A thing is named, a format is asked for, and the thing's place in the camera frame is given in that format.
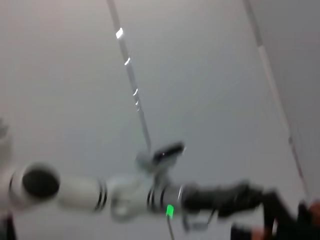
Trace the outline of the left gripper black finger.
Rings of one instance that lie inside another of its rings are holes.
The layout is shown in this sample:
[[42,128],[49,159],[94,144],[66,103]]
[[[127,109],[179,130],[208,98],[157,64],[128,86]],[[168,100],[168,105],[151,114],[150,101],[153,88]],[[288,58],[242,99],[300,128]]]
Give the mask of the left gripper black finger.
[[297,222],[303,228],[313,227],[313,205],[300,202],[298,205]]

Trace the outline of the black food bag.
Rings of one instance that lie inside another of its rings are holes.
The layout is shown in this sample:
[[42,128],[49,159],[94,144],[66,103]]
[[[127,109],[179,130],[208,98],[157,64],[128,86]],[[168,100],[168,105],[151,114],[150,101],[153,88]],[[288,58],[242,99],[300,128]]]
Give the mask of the black food bag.
[[264,228],[248,228],[233,225],[229,240],[320,240],[320,200],[309,207],[300,203],[296,224],[293,226],[271,225]]

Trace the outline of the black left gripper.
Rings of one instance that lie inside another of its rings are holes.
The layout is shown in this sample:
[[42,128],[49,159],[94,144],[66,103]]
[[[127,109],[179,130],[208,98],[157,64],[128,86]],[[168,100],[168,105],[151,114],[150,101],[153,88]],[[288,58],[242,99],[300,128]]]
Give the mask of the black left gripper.
[[183,208],[191,213],[209,211],[220,218],[253,210],[263,206],[264,235],[300,235],[298,211],[292,212],[276,191],[263,193],[263,189],[248,182],[233,185],[195,187],[183,198]]

